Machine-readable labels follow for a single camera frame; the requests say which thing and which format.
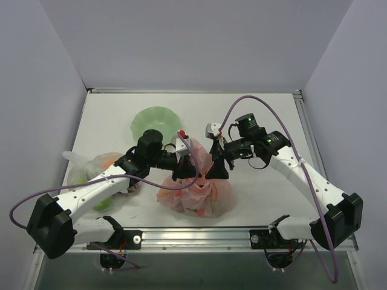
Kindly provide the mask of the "pink plastic bag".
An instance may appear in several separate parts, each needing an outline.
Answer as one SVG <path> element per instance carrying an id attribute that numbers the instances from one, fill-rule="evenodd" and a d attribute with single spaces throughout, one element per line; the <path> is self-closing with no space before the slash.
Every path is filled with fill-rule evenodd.
<path id="1" fill-rule="evenodd" d="M 194 138 L 192 147 L 198 160 L 201 177 L 194 185 L 182 190 L 160 189 L 157 193 L 157 201 L 173 211 L 186 215 L 218 218 L 233 209 L 236 196 L 227 180 L 205 178 L 205 174 L 213 164 L 212 157 Z"/>

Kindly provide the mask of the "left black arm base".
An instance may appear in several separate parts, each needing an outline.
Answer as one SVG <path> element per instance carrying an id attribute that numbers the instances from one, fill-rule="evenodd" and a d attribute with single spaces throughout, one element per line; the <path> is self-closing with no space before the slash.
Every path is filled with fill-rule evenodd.
<path id="1" fill-rule="evenodd" d="M 103 216 L 113 231 L 106 242 L 91 242 L 88 250 L 100 250 L 99 263 L 102 270 L 110 273 L 117 271 L 139 270 L 140 266 L 128 259 L 126 250 L 139 250 L 142 243 L 141 230 L 125 230 L 113 217 Z"/>

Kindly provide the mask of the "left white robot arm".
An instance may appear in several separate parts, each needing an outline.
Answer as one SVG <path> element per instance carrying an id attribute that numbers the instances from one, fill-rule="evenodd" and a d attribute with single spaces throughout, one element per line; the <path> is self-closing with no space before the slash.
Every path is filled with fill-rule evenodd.
<path id="1" fill-rule="evenodd" d="M 50 259 L 60 257 L 77 243 L 102 242 L 108 248 L 117 248 L 124 230 L 113 218 L 103 217 L 94 228 L 83 229 L 77 222 L 108 197 L 146 182 L 151 168 L 170 170 L 174 178 L 193 182 L 200 177 L 194 147 L 183 131 L 178 131 L 172 153 L 163 149 L 159 131 L 146 130 L 136 146 L 92 180 L 67 185 L 67 192 L 55 197 L 44 190 L 34 205 L 27 233 Z"/>

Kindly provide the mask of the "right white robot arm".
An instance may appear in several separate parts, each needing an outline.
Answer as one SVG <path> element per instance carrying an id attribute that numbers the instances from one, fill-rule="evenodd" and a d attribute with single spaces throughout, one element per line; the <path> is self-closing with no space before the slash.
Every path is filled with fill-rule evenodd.
<path id="1" fill-rule="evenodd" d="M 206 138 L 213 141 L 210 154 L 213 165 L 206 179 L 228 179 L 235 160 L 261 159 L 287 178 L 315 207 L 318 219 L 285 215 L 275 220 L 268 232 L 269 242 L 282 247 L 289 240 L 314 240 L 322 248 L 337 248 L 356 232 L 361 225 L 363 199 L 357 194 L 345 193 L 297 157 L 290 140 L 282 133 L 268 133 L 260 127 L 253 114 L 236 119 L 240 138 L 228 142 L 222 135 L 220 124 L 206 126 Z"/>

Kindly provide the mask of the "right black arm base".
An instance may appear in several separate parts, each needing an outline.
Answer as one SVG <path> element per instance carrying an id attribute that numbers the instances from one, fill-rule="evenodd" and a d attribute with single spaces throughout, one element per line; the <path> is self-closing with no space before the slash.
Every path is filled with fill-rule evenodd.
<path id="1" fill-rule="evenodd" d="M 266 261 L 273 272 L 285 272 L 297 261 L 307 244 L 306 240 L 285 240 L 280 235 L 277 227 L 289 217 L 284 215 L 266 227 L 249 230 L 251 249 L 264 251 Z"/>

